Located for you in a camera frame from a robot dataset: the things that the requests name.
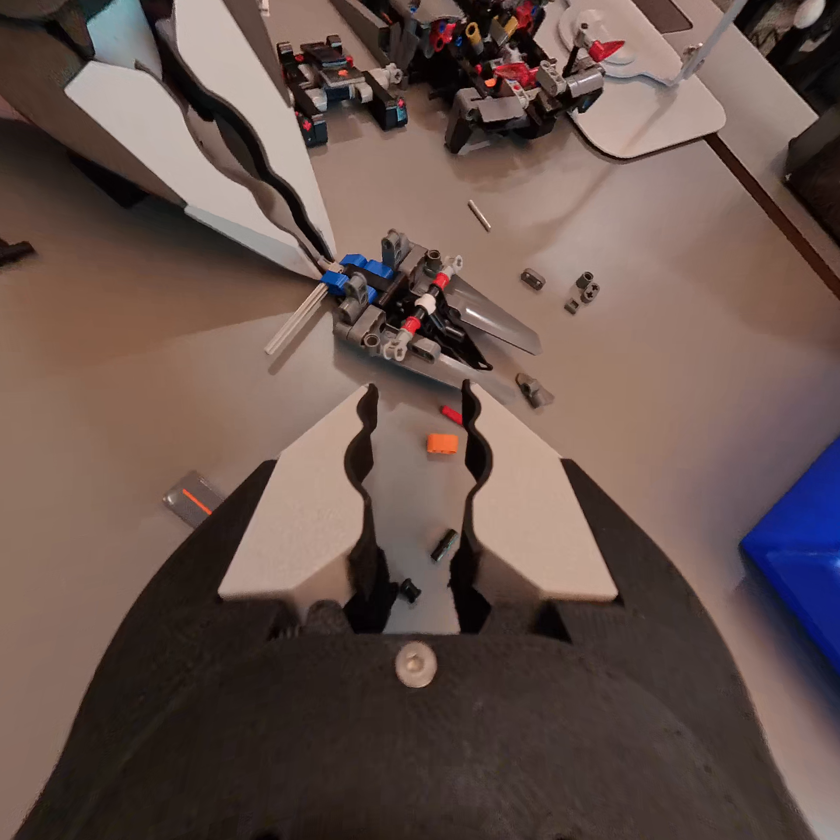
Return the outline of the blue plastic bin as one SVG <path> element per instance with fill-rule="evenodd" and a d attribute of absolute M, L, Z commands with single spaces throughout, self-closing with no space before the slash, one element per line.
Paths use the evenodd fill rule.
<path fill-rule="evenodd" d="M 743 537 L 740 549 L 837 673 L 838 439 Z"/>

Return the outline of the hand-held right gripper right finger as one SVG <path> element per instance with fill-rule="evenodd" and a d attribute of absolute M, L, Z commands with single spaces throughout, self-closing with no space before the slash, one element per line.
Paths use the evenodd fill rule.
<path fill-rule="evenodd" d="M 449 590 L 458 629 L 499 607 L 608 604 L 619 591 L 560 454 L 475 381 L 461 388 L 465 498 Z"/>

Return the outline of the dark grey curved lego connector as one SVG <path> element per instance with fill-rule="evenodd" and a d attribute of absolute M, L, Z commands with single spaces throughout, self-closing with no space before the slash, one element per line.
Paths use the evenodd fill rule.
<path fill-rule="evenodd" d="M 517 373 L 515 382 L 520 393 L 534 410 L 551 406 L 555 397 L 537 379 L 523 373 Z"/>

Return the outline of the long light grey lego axle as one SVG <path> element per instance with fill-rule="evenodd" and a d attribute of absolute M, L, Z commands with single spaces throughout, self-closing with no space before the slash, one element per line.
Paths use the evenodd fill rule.
<path fill-rule="evenodd" d="M 290 341 L 299 333 L 302 327 L 320 308 L 323 300 L 328 296 L 329 289 L 324 283 L 319 283 L 305 301 L 295 310 L 279 331 L 272 337 L 264 348 L 267 356 L 274 356 L 284 350 Z"/>

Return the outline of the small black lego frame assembly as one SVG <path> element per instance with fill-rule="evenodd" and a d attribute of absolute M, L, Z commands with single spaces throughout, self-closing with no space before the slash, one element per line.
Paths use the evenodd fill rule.
<path fill-rule="evenodd" d="M 337 35 L 302 44 L 299 49 L 281 41 L 276 44 L 276 52 L 303 142 L 309 150 L 327 144 L 325 114 L 345 102 L 365 106 L 382 131 L 407 126 L 405 96 L 397 90 L 404 74 L 395 63 L 362 70 L 344 52 Z"/>

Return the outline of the clear plastic disc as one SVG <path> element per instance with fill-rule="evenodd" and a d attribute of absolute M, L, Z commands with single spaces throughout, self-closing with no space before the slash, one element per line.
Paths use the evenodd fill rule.
<path fill-rule="evenodd" d="M 622 19 L 593 2 L 573 3 L 561 13 L 556 25 L 563 44 L 601 65 L 605 70 L 624 70 L 637 54 L 626 45 Z"/>

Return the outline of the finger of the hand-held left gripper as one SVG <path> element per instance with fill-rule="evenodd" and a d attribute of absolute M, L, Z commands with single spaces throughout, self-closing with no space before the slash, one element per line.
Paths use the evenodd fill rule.
<path fill-rule="evenodd" d="M 206 120 L 221 120 L 246 151 L 243 168 L 269 219 L 313 258 L 335 242 L 295 105 L 255 2 L 177 1 L 154 23 L 176 86 Z"/>
<path fill-rule="evenodd" d="M 151 73 L 92 62 L 65 93 L 183 200 L 187 216 L 281 268 L 320 279 L 319 258 L 301 235 L 276 225 L 246 185 L 216 167 Z"/>

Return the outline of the grey winged lego assembly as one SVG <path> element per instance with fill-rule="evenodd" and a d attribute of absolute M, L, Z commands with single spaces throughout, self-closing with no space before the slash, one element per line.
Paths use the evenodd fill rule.
<path fill-rule="evenodd" d="M 357 354 L 457 390 L 471 380 L 512 403 L 514 386 L 494 373 L 476 335 L 531 355 L 542 351 L 539 336 L 471 286 L 463 268 L 462 256 L 443 257 L 390 229 L 380 259 L 348 254 L 323 274 L 338 302 L 334 337 Z"/>

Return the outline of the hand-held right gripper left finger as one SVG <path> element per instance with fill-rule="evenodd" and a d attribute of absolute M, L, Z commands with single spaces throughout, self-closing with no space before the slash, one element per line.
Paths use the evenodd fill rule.
<path fill-rule="evenodd" d="M 274 465 L 217 589 L 226 601 L 274 600 L 301 620 L 336 602 L 358 634 L 379 634 L 396 600 L 364 480 L 374 465 L 379 392 L 360 386 Z"/>

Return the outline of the large lego vehicle build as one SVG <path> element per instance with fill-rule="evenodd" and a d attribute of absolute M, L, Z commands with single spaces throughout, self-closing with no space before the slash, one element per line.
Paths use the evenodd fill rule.
<path fill-rule="evenodd" d="M 450 105 L 444 144 L 457 154 L 476 131 L 534 140 L 602 95 L 603 64 L 624 47 L 595 13 L 574 18 L 559 62 L 535 35 L 545 1 L 333 1 L 365 47 L 407 83 Z"/>

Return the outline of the white rounded base plate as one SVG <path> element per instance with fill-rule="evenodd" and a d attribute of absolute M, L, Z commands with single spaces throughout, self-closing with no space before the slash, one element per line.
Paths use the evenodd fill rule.
<path fill-rule="evenodd" d="M 637 57 L 629 68 L 605 70 L 597 101 L 570 119 L 590 145 L 606 156 L 629 161 L 698 140 L 726 122 L 720 102 L 698 78 L 722 26 L 702 44 L 698 62 L 680 72 L 681 54 L 667 40 L 691 22 L 674 2 L 594 1 L 622 19 L 626 46 Z"/>

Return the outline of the dark grey orange-striped lego tile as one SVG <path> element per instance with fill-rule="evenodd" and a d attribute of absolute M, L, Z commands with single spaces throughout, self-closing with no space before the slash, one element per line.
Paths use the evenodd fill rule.
<path fill-rule="evenodd" d="M 198 529 L 225 501 L 226 495 L 205 476 L 190 470 L 163 495 L 163 506 L 190 529 Z"/>

